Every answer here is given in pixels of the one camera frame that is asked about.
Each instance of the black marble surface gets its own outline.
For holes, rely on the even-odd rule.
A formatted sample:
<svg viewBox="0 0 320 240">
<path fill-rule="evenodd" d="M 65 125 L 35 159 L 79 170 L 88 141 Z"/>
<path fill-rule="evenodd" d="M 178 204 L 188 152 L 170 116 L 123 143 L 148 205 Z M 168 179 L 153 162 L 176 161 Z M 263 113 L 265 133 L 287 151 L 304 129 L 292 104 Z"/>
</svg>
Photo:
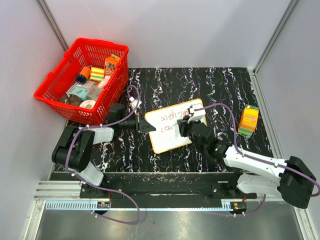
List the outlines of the black marble surface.
<svg viewBox="0 0 320 240">
<path fill-rule="evenodd" d="M 141 93 L 141 112 L 145 113 L 200 98 L 204 106 L 224 103 L 238 123 L 246 104 L 258 106 L 246 68 L 131 68 L 128 85 Z M 119 101 L 129 107 L 126 88 Z M 221 140 L 233 139 L 230 114 L 217 106 L 206 110 L 206 120 Z M 272 157 L 270 143 L 259 116 L 257 129 L 249 139 L 238 136 L 238 145 L 253 153 Z M 148 133 L 124 130 L 117 141 L 93 147 L 91 161 L 102 172 L 221 172 L 225 169 L 205 159 L 192 145 L 155 154 Z"/>
</svg>

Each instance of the metal floor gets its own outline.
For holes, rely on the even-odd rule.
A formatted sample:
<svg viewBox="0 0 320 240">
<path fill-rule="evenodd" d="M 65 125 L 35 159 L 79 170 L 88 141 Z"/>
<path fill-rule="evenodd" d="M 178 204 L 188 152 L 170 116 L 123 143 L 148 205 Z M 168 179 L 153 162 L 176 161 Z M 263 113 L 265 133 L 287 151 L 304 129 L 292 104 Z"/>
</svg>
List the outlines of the metal floor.
<svg viewBox="0 0 320 240">
<path fill-rule="evenodd" d="M 249 202 L 249 212 L 258 206 Z M 142 212 L 138 225 L 95 218 L 89 211 L 45 210 L 37 240 L 302 240 L 292 206 L 266 202 L 254 215 L 226 217 L 224 212 Z M 134 211 L 106 213 L 134 221 Z"/>
</svg>

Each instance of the plastic basket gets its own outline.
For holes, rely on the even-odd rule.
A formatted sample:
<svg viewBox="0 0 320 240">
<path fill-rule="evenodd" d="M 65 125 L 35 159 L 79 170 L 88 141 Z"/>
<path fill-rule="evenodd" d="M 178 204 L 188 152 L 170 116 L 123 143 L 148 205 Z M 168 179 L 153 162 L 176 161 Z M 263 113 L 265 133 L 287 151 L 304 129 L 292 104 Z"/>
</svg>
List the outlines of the plastic basket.
<svg viewBox="0 0 320 240">
<path fill-rule="evenodd" d="M 55 70 L 48 73 L 34 93 L 34 97 L 45 102 L 66 119 L 82 124 L 99 125 L 108 114 L 110 105 L 118 101 L 128 82 L 128 52 L 129 49 L 125 45 L 78 38 L 64 53 L 62 61 Z M 120 57 L 119 63 L 92 109 L 58 102 L 76 82 L 76 77 L 84 66 L 103 69 L 105 58 L 111 54 Z"/>
</svg>

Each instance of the white board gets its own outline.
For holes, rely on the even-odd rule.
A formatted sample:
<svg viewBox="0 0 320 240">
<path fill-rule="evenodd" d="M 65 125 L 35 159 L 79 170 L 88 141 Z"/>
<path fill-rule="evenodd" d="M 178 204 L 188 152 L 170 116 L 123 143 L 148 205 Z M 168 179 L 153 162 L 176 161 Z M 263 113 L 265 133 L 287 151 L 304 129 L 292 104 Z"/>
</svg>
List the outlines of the white board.
<svg viewBox="0 0 320 240">
<path fill-rule="evenodd" d="M 194 104 L 201 104 L 203 106 L 202 100 L 197 98 L 150 111 L 144 115 L 145 120 L 156 128 L 156 131 L 149 132 L 154 153 L 160 154 L 191 144 L 188 137 L 180 136 L 177 120 L 183 119 L 184 115 L 187 114 L 187 109 Z M 201 119 L 201 122 L 207 125 L 205 116 Z"/>
</svg>

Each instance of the white wall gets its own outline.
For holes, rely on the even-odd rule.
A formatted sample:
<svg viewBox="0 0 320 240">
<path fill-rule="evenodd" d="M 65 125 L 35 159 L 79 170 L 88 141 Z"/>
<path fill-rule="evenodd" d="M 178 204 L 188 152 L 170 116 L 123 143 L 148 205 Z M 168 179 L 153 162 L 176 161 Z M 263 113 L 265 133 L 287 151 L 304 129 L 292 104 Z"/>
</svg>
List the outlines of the white wall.
<svg viewBox="0 0 320 240">
<path fill-rule="evenodd" d="M 33 94 L 63 51 L 35 0 L 2 0 L 0 22 L 0 238 L 17 240 L 65 123 Z"/>
<path fill-rule="evenodd" d="M 285 156 L 320 181 L 320 1 L 300 1 L 258 76 Z M 309 210 L 320 235 L 320 198 Z"/>
<path fill-rule="evenodd" d="M 129 47 L 129 67 L 253 68 L 290 0 L 46 0 L 66 40 Z"/>
</svg>

